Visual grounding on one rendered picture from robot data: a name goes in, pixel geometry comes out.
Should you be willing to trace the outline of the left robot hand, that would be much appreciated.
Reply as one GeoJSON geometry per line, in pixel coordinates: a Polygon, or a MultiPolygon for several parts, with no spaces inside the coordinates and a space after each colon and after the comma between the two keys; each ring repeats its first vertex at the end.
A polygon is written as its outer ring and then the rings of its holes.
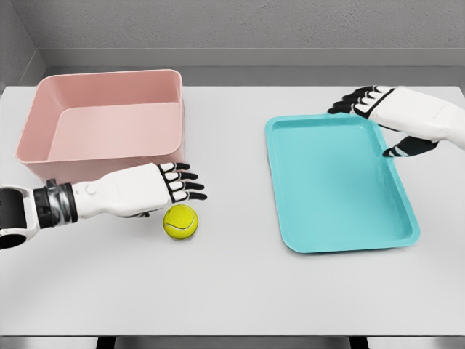
{"type": "Polygon", "coordinates": [[[204,201],[204,186],[184,163],[146,164],[105,175],[99,213],[135,217],[181,201],[204,201]]]}

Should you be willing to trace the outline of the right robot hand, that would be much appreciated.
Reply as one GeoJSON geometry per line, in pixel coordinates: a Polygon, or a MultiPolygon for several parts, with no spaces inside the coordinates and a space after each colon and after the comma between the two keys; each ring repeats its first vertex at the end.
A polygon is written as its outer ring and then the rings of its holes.
{"type": "Polygon", "coordinates": [[[343,96],[328,113],[361,116],[380,127],[406,133],[407,137],[384,150],[382,156],[411,157],[432,151],[447,140],[446,123],[441,118],[450,106],[437,97],[405,87],[372,85],[343,96]]]}

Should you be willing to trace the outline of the blue plastic tray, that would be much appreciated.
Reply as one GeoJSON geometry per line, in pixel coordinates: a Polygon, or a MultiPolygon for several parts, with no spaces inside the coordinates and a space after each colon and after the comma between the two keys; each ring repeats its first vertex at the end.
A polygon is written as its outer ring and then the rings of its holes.
{"type": "Polygon", "coordinates": [[[344,113],[265,127],[280,234],[302,254],[414,245],[420,228],[380,127],[344,113]]]}

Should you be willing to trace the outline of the pink plastic basket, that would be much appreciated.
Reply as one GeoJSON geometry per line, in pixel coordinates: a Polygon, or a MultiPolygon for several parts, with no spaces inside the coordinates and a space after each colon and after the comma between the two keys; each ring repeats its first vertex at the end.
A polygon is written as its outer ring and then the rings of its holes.
{"type": "Polygon", "coordinates": [[[96,180],[185,160],[182,76],[171,69],[53,75],[37,86],[15,151],[40,180],[96,180]]]}

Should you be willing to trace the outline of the yellow tennis ball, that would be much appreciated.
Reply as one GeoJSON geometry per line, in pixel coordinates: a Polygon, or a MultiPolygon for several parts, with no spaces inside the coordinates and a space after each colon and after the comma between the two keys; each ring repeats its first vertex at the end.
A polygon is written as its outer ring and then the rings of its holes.
{"type": "Polygon", "coordinates": [[[172,206],[163,217],[163,229],[173,239],[185,240],[197,230],[198,216],[195,210],[185,204],[172,206]]]}

